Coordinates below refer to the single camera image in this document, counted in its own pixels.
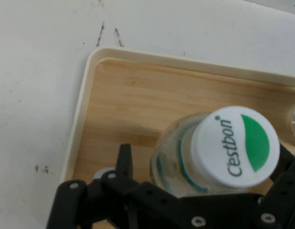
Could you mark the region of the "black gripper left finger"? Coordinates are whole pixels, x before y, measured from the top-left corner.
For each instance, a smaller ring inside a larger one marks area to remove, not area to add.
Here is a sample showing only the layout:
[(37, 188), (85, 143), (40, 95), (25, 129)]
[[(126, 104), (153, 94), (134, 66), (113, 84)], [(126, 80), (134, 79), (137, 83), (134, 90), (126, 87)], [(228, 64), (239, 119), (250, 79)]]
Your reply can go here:
[(191, 229), (193, 211), (178, 198), (133, 179), (131, 146), (119, 148), (116, 167), (90, 184), (63, 182), (56, 191), (48, 229), (91, 229), (107, 220), (115, 229)]

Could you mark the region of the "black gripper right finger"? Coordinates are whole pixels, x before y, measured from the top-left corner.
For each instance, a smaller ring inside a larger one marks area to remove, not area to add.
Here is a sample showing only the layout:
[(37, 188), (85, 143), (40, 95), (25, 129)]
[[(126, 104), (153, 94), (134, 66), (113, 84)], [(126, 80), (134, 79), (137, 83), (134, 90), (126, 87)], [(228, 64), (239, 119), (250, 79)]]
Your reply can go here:
[(258, 207), (258, 228), (295, 229), (295, 156), (280, 145), (274, 182)]

